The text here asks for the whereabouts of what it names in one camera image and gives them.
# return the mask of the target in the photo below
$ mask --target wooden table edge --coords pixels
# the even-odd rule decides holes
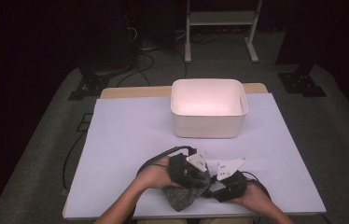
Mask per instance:
[[[245,93],[268,93],[262,83],[243,83]],[[101,99],[170,96],[172,86],[106,88]]]

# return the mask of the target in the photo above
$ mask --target black curtain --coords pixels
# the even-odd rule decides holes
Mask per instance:
[[[276,63],[317,63],[349,99],[349,0],[298,0]]]
[[[54,1],[0,0],[0,194],[75,63]]]

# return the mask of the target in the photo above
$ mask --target white metal stand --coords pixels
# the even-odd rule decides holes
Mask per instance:
[[[189,0],[187,1],[187,27],[185,61],[191,62],[191,45],[189,41],[189,27],[197,25],[251,25],[250,34],[244,39],[253,63],[258,62],[258,57],[253,46],[259,12],[262,0],[258,0],[255,11],[227,11],[227,12],[190,12]]]

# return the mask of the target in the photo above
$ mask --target white tabletop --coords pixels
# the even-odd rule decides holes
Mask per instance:
[[[249,111],[240,134],[231,139],[175,136],[170,97],[98,100],[63,217],[99,217],[131,183],[145,161],[176,146],[205,151],[212,173],[219,161],[246,158],[240,170],[256,175],[285,213],[326,212],[272,95],[247,94],[246,97]],[[134,217],[252,214],[240,205],[204,198],[176,212],[161,190],[149,189],[140,198]]]

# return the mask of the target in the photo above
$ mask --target stand leg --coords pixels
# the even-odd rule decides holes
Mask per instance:
[[[262,6],[262,0],[258,0],[258,4],[257,4],[256,11],[254,13],[253,23],[251,25],[249,37],[246,37],[244,39],[244,42],[247,46],[247,50],[249,51],[249,54],[251,57],[251,61],[253,63],[259,62],[256,51],[254,50],[253,38],[254,38],[254,34],[256,33],[256,28],[257,28],[257,23],[258,23],[258,18],[259,18],[259,12],[261,11],[261,6]]]
[[[187,21],[186,21],[186,43],[184,50],[184,60],[191,63],[191,43],[189,41],[189,0],[187,1]]]

